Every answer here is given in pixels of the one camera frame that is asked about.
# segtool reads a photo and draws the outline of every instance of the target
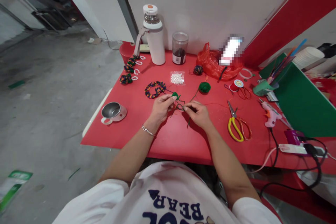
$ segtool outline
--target white beads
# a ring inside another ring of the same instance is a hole
[[[173,73],[171,75],[171,79],[170,79],[171,83],[173,84],[177,84],[177,85],[181,85],[184,84],[184,79],[182,78],[182,74],[181,73]]]

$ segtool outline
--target stainless steel mug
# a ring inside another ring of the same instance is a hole
[[[113,121],[121,121],[124,119],[127,114],[127,110],[118,102],[111,102],[103,107],[101,114],[103,116],[101,122],[105,125],[108,125]]]

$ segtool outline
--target hand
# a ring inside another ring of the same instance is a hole
[[[156,98],[149,119],[151,119],[153,122],[157,122],[158,125],[163,123],[167,118],[168,112],[173,109],[176,99],[176,96],[172,96],[170,94]]]
[[[185,104],[183,108],[184,111],[191,117],[191,119],[202,129],[205,129],[208,126],[212,125],[208,109],[200,102],[193,100]]]

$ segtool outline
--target pink glue gun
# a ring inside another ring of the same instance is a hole
[[[265,122],[265,126],[267,128],[273,128],[275,126],[275,121],[282,118],[282,115],[280,115],[273,107],[271,107],[267,102],[259,99],[261,101],[262,107],[267,111],[267,117],[268,120]]]

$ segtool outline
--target red table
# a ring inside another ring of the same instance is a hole
[[[171,59],[172,52],[167,51],[166,63],[162,66],[154,65],[149,54],[142,55],[146,57],[142,61],[143,65],[135,67],[141,72],[138,75],[139,79],[126,86],[121,85],[118,80],[104,103],[115,101],[125,106],[127,108],[125,119],[106,126],[100,122],[102,116],[99,112],[81,144],[121,149],[151,113],[154,100],[147,98],[144,91],[150,82],[165,82],[167,89],[177,92],[181,95],[181,100],[188,102],[195,95],[199,84],[205,81],[205,74],[201,76],[189,74],[189,71],[192,72],[195,67],[196,55],[188,54],[185,64],[175,65]],[[171,71],[185,71],[185,86],[175,86],[170,83]],[[244,82],[244,86],[251,91],[251,100],[243,100],[237,94],[233,97],[230,91],[224,88],[224,84],[230,84],[232,81],[218,83],[211,77],[207,80],[211,85],[210,92],[207,95],[197,93],[195,100],[207,105],[212,122],[241,163],[262,165],[269,151],[275,147],[275,143],[269,130],[264,126],[267,121],[266,112],[258,102],[259,97],[252,92],[252,87],[257,84],[259,78],[258,73],[254,73],[255,77]],[[229,99],[234,108],[238,107],[237,116],[242,117],[252,129],[252,140],[240,143],[234,141],[229,135],[227,129],[231,116],[227,104]],[[188,120],[188,115],[178,110],[172,117],[168,117],[161,125],[148,157],[212,165],[210,147],[204,131],[192,121],[187,127]],[[284,134],[286,129],[287,127],[281,121],[276,122],[273,132],[279,144],[288,143]],[[336,156],[335,138],[319,139],[326,144],[329,152]],[[335,165],[335,160],[327,158],[322,171],[336,174]],[[267,166],[271,166],[271,160],[268,161]],[[305,169],[307,166],[316,166],[312,158],[300,158],[281,152],[276,164],[276,167],[287,169]]]

